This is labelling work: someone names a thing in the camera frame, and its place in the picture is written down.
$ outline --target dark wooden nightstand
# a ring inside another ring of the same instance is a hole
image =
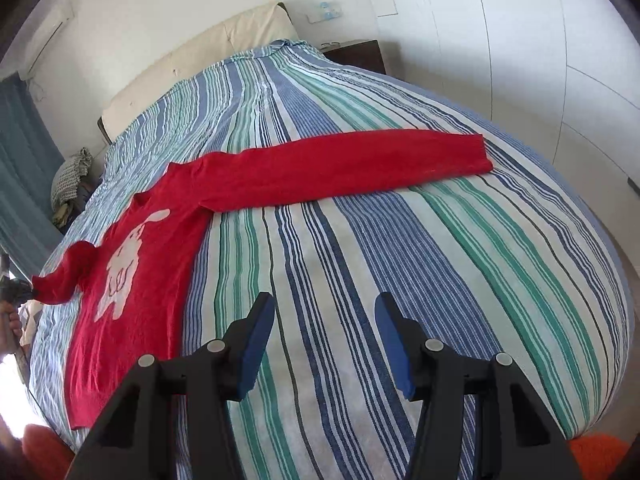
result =
[[[330,46],[322,53],[331,61],[341,65],[352,65],[379,74],[386,74],[378,40],[349,41]]]

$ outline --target air conditioner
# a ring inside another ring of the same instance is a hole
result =
[[[74,12],[70,2],[57,4],[51,9],[27,44],[22,67],[18,70],[20,79],[27,81],[35,75],[40,62],[44,58],[45,49],[60,34],[73,16]]]

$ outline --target striped bedspread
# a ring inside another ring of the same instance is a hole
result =
[[[511,354],[564,434],[580,434],[611,402],[633,330],[620,263],[594,217],[547,162],[492,124],[414,86],[329,62],[303,42],[219,62],[140,115],[110,149],[104,183],[45,272],[73,242],[99,243],[171,161],[417,127],[482,133],[495,170],[216,215],[202,241],[184,354],[244,317],[258,292],[278,301],[256,387],[229,406],[247,478],[402,478],[420,403],[392,382],[373,316],[384,290],[458,352]],[[171,255],[158,264],[171,265]],[[78,306],[75,298],[44,309],[31,361],[34,396],[76,449],[86,431],[69,430],[62,384]],[[460,478],[470,477],[474,447],[472,399],[465,408]],[[177,437],[186,479],[184,411]]]

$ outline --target white wardrobe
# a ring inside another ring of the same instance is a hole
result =
[[[608,0],[372,0],[389,72],[553,162],[640,272],[640,46]]]

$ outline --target blue gripper pad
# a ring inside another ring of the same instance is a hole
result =
[[[385,348],[386,358],[391,366],[391,373],[396,382],[396,388],[404,394],[405,399],[411,399],[415,393],[415,385],[411,381],[409,358],[404,351],[404,345],[386,310],[385,300],[382,296],[376,298],[374,310],[376,325]]]
[[[242,372],[238,384],[240,399],[244,399],[244,396],[255,386],[260,363],[264,356],[264,349],[267,346],[273,327],[276,313],[275,304],[273,296],[269,296],[269,299],[264,303],[258,321],[255,323],[254,331],[249,337],[249,343],[242,357]]]

